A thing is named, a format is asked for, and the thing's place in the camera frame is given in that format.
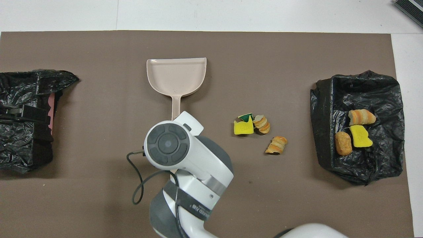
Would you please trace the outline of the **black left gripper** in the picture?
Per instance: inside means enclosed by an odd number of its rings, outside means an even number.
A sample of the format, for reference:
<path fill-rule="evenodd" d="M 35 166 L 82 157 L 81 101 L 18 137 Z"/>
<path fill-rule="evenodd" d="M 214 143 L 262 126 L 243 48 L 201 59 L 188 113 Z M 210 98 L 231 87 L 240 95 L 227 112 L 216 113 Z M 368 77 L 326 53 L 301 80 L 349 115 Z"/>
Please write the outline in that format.
<path fill-rule="evenodd" d="M 50 125 L 51 117 L 48 111 L 30 105 L 1 105 L 1 120 L 14 122 L 33 122 Z"/>

